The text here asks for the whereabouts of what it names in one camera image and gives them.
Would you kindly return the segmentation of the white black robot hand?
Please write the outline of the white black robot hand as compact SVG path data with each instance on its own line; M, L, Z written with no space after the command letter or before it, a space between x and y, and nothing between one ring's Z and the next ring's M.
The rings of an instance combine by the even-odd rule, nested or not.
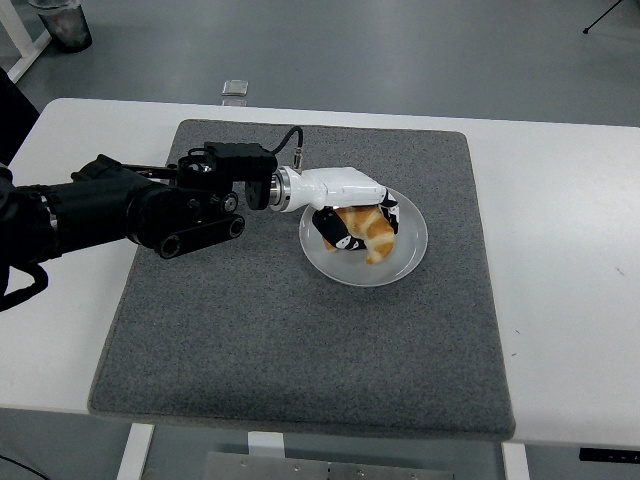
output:
M389 256L399 230L399 204L386 187L353 167L301 172L281 167L277 177L281 198L273 208L292 212L310 206L327 249L365 249L368 264Z

